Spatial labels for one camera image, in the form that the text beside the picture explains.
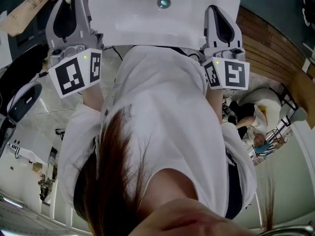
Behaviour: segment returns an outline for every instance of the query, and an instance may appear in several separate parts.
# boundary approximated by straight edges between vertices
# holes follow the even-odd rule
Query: sink drain
[[[157,5],[161,9],[167,9],[169,6],[171,6],[171,0],[157,0]]]

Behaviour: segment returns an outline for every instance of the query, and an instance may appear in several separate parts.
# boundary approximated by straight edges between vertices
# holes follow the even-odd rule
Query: white sink
[[[240,0],[89,0],[92,28],[104,34],[105,46],[155,45],[198,50],[205,44],[205,10],[211,4],[236,20]]]

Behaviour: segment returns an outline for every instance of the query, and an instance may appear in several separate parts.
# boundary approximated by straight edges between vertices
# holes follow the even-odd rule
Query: seated person
[[[253,103],[239,106],[236,101],[232,101],[229,108],[236,118],[229,116],[228,121],[235,124],[243,142],[254,145],[256,152],[263,153],[270,145],[265,140],[267,120],[263,112]]]

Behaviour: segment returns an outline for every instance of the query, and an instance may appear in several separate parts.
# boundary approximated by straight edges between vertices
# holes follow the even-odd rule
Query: white t-shirt
[[[238,164],[243,207],[256,190],[253,163],[244,150],[236,127],[220,125],[205,98],[204,68],[169,48],[136,46],[125,56],[116,84],[114,106],[108,122],[124,109],[124,131],[132,132],[128,166],[138,170],[145,155],[143,186],[158,171],[171,168],[194,184],[198,200],[225,216],[228,205],[228,168],[225,148]],[[100,112],[79,105],[69,122],[58,166],[58,178],[66,201],[73,193],[80,169],[89,158],[92,139],[100,133]],[[133,193],[135,181],[129,185]]]
[[[254,144],[255,134],[262,134],[266,136],[267,134],[267,120],[263,112],[258,108],[257,105],[255,107],[254,117],[255,121],[251,126],[247,128],[247,134],[243,138],[243,142],[249,145]]]

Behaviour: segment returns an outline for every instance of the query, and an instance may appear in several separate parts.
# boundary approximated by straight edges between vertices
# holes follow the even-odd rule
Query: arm
[[[93,108],[97,111],[101,111],[104,99],[99,84],[96,84],[90,88],[85,89],[82,92],[82,96],[84,105]]]
[[[248,117],[241,119],[235,126],[237,129],[244,127],[244,126],[250,126],[254,123],[254,121],[255,121],[255,117],[248,116]]]
[[[223,90],[212,90],[209,85],[207,88],[206,99],[210,106],[215,111],[220,124],[222,123],[222,100],[223,100]]]

